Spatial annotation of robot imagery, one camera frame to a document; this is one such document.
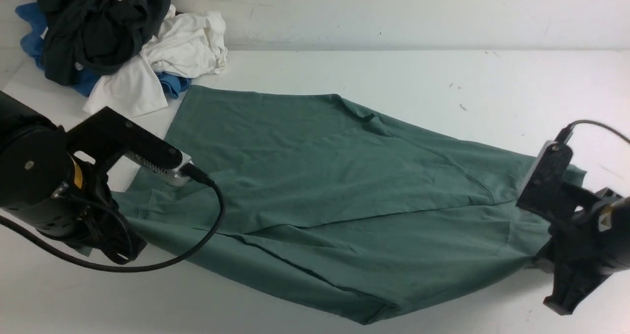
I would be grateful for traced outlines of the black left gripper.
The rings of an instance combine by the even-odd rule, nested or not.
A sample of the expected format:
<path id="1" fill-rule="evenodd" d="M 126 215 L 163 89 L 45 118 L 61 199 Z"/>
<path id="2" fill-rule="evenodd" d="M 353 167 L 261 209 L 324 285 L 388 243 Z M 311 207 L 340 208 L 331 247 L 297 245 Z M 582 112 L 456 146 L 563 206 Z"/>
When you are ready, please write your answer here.
<path id="1" fill-rule="evenodd" d="M 117 265 L 126 265 L 140 255 L 146 242 L 133 231 L 119 212 L 119 205 L 99 177 L 89 177 L 81 167 L 74 167 L 65 201 L 77 211 L 76 233 L 67 244 L 88 255 L 92 248 L 101 251 Z"/>

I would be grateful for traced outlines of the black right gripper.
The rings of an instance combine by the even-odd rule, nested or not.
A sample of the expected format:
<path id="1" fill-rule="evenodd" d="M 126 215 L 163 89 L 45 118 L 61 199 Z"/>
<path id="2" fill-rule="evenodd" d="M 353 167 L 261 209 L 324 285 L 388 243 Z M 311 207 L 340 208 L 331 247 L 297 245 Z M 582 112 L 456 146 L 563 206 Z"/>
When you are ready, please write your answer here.
<path id="1" fill-rule="evenodd" d="M 568 221 L 574 232 L 552 225 L 536 256 L 538 269 L 553 274 L 553 291 L 543 303 L 562 316 L 573 314 L 612 274 L 629 269 L 629 198 L 597 191 L 573 207 Z"/>

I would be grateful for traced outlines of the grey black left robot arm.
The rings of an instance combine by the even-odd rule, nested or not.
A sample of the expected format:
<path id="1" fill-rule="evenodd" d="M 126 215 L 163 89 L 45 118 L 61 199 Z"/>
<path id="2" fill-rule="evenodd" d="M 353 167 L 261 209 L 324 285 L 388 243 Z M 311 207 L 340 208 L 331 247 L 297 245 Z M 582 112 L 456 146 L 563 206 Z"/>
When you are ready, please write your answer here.
<path id="1" fill-rule="evenodd" d="M 119 213 L 107 172 L 77 159 L 67 132 L 1 94 L 1 208 L 47 239 L 125 265 L 146 242 Z"/>

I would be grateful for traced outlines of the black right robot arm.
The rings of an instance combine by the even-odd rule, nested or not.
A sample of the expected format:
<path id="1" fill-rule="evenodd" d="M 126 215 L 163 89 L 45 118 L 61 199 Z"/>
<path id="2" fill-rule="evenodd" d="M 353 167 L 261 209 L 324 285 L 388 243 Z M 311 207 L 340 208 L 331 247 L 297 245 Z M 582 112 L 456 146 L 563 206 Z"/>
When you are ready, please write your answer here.
<path id="1" fill-rule="evenodd" d="M 553 275 L 553 290 L 543 303 L 558 315 L 573 314 L 610 276 L 629 269 L 629 199 L 609 188 L 581 190 L 569 208 L 566 220 L 573 229 L 552 222 L 549 241 L 534 262 Z"/>

